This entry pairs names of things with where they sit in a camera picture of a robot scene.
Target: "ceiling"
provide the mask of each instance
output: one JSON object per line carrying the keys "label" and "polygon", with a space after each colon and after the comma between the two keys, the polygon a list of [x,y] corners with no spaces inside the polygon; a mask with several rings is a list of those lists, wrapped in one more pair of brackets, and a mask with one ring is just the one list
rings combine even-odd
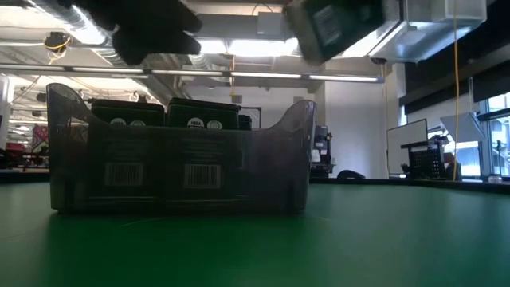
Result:
{"label": "ceiling", "polygon": [[[271,0],[266,3],[273,12],[281,11],[285,0]],[[256,18],[259,11],[267,12],[269,9],[263,5],[255,8],[256,4],[242,0],[194,0],[188,1],[188,6],[200,14],[242,15],[243,17]],[[48,14],[31,7],[0,6],[0,63],[10,64],[37,64],[47,65],[50,56],[42,40],[49,32],[60,31],[67,33],[61,22],[50,17]],[[69,66],[112,66],[105,59],[91,49],[81,49],[78,40],[61,59],[54,61],[54,65]],[[207,55],[214,65],[229,67],[232,60],[222,55]],[[183,55],[150,55],[143,63],[144,68],[175,69],[183,65],[191,65],[187,56]],[[379,75],[380,68],[364,58],[358,59],[334,59],[328,63],[328,69],[324,66],[310,67],[300,57],[235,57],[235,69],[247,72],[279,72],[279,73],[338,73],[363,76]],[[14,120],[45,120],[42,116],[33,116],[31,111],[23,109],[44,108],[44,103],[36,100],[36,95],[45,90],[49,83],[59,82],[80,91],[84,96],[102,97],[115,100],[134,100],[135,94],[148,95],[150,102],[164,102],[170,97],[176,96],[175,89],[182,91],[186,96],[186,87],[203,86],[207,88],[230,86],[230,81],[216,81],[206,77],[176,78],[174,76],[161,76],[150,83],[156,83],[158,87],[148,86],[148,81],[123,78],[91,78],[91,77],[56,77],[39,75],[10,75],[16,83],[11,119]],[[35,80],[33,88],[27,91]],[[306,88],[314,93],[319,87],[319,81],[298,80],[274,80],[257,78],[238,78],[235,86],[264,87],[264,88]]]}

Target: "hand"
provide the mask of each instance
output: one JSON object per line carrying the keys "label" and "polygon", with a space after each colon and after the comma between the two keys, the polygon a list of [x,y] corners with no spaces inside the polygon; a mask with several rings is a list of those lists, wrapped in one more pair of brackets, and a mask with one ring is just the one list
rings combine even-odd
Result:
{"label": "hand", "polygon": [[196,33],[202,22],[179,0],[58,0],[87,10],[96,24],[113,35],[113,47],[129,65],[149,53],[200,53],[200,44],[184,31]]}

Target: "barcode label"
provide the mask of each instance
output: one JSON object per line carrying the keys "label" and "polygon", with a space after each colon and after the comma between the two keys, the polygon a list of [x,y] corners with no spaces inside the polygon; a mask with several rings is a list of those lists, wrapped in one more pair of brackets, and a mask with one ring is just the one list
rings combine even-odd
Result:
{"label": "barcode label", "polygon": [[313,15],[323,45],[329,45],[342,36],[336,17],[331,5]]}
{"label": "barcode label", "polygon": [[218,165],[184,165],[184,188],[220,188],[222,167]]}
{"label": "barcode label", "polygon": [[104,184],[114,187],[141,186],[143,165],[141,163],[106,163]]}

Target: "transparent plastic bin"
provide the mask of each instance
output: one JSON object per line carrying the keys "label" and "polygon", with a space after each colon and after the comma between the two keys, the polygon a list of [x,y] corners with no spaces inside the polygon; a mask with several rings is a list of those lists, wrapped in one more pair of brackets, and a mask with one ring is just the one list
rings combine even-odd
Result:
{"label": "transparent plastic bin", "polygon": [[261,131],[122,126],[47,86],[51,206],[62,212],[277,212],[305,207],[316,104]]}

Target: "desk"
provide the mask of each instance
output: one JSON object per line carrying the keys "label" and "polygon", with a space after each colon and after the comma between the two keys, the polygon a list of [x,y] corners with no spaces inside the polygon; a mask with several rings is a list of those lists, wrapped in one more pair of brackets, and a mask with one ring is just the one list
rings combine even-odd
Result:
{"label": "desk", "polygon": [[0,286],[509,286],[510,197],[312,184],[286,217],[66,217],[0,186]]}

